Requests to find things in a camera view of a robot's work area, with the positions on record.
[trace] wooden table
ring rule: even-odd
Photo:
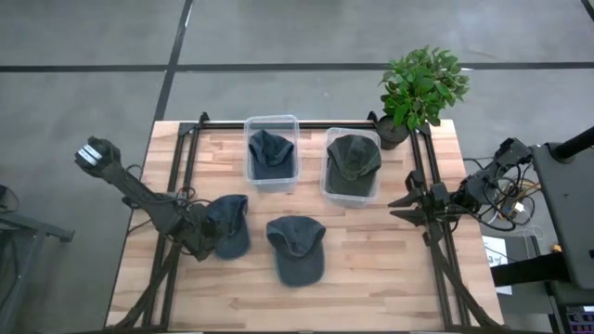
[[[155,123],[142,177],[153,191],[163,192],[167,187],[177,127],[178,122]],[[450,190],[458,188],[466,172],[452,121],[433,128],[433,143],[443,181]],[[201,263],[182,256],[170,330],[443,328],[431,256],[421,238],[424,228],[391,216],[386,207],[407,193],[404,180],[415,168],[409,140],[395,150],[381,152],[381,194],[365,209],[345,209],[323,199],[319,180],[324,130],[301,131],[302,175],[292,194],[261,194],[246,182],[245,146],[239,130],[200,132],[192,180],[196,198],[248,195],[252,248],[230,262],[214,255]],[[420,146],[428,173],[424,143]],[[185,165],[182,161],[178,185]],[[292,214],[313,217],[328,229],[323,239],[325,275],[315,285],[298,289],[279,282],[273,249],[265,237],[266,223]],[[131,226],[147,219],[144,212],[136,212]],[[148,284],[156,239],[152,225],[139,228],[127,239],[107,325],[117,323]],[[454,240],[465,284],[489,315],[502,323],[479,225],[469,218],[460,220]],[[457,319],[454,293],[451,287],[448,290]],[[161,311],[161,298],[157,300],[155,315]]]

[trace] clear plastic bin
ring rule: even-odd
[[[326,149],[334,139],[342,137],[344,135],[362,135],[373,140],[380,150],[380,137],[373,131],[367,130],[354,130],[354,129],[342,129],[342,128],[329,128],[326,131],[326,145],[324,146],[324,158],[322,160],[322,174],[320,177],[320,191],[322,195],[333,203],[347,208],[361,208],[366,204],[369,204],[376,200],[380,195],[380,171],[375,173],[373,180],[373,186],[369,192],[368,197],[350,196],[350,195],[339,195],[331,194],[326,191],[326,175],[328,171],[328,150]]]
[[[254,180],[252,154],[250,153],[250,137],[260,130],[266,130],[272,135],[281,135],[293,143],[293,177],[282,179]],[[256,116],[247,119],[243,125],[245,136],[246,157],[244,174],[245,178],[262,192],[292,192],[301,171],[299,156],[299,121],[293,115]]]

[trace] gray floor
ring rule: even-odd
[[[166,64],[182,5],[3,1],[0,65]],[[202,0],[192,7],[180,63],[385,62],[426,44],[468,62],[594,61],[593,42],[594,22],[579,0]],[[594,123],[594,70],[468,74],[466,103],[444,112],[467,157],[492,154],[508,136],[563,140]],[[18,193],[23,213],[76,229],[72,244],[46,243],[18,333],[102,326],[130,211],[73,155],[97,135],[122,149],[124,164],[142,163],[163,75],[0,73],[0,184]],[[164,117],[361,119],[381,109],[380,78],[376,71],[177,73]],[[556,239],[544,201],[536,201],[546,251]],[[506,315],[520,328],[543,321],[513,318]]]

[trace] cap brim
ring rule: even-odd
[[[223,260],[234,260],[244,255],[250,249],[250,245],[248,226],[243,220],[237,233],[221,238],[216,243],[214,253]]]
[[[368,197],[373,182],[375,181],[375,173],[377,171],[367,173],[357,177],[355,180],[347,180],[342,176],[336,163],[332,158],[328,158],[328,174],[326,175],[326,191],[331,194]]]
[[[276,252],[278,277],[289,287],[314,284],[324,276],[324,248],[319,242],[304,257],[288,257]]]
[[[292,151],[282,163],[276,166],[266,166],[256,159],[252,159],[252,168],[254,180],[283,179],[295,176]]]

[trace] baseball cap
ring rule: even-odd
[[[281,282],[289,287],[303,287],[324,275],[325,233],[326,227],[309,217],[286,216],[268,223],[266,237],[276,250]]]
[[[248,197],[225,195],[215,199],[206,208],[206,216],[216,225],[227,225],[227,235],[214,248],[214,253],[225,260],[233,260],[245,254],[250,248],[250,234],[245,219]]]
[[[250,137],[254,180],[294,176],[293,148],[289,140],[260,130]]]
[[[373,188],[375,173],[381,167],[380,149],[362,135],[344,135],[327,148],[326,191],[333,194],[366,197]]]

